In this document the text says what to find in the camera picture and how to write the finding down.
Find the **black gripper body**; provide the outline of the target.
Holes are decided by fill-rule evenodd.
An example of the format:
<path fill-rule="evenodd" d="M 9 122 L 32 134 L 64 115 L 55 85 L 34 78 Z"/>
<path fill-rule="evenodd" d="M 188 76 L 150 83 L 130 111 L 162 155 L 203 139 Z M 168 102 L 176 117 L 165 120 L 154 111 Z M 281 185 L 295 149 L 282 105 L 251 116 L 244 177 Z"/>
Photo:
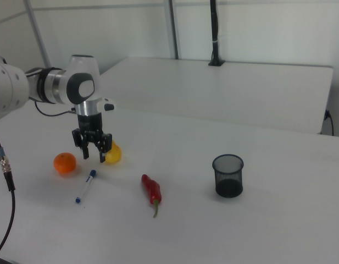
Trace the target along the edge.
<path fill-rule="evenodd" d="M 86 151 L 89 143 L 95 144 L 100 153 L 112 149 L 112 134 L 103 132 L 102 114 L 85 116 L 77 115 L 79 127 L 72 131 L 74 144 Z"/>

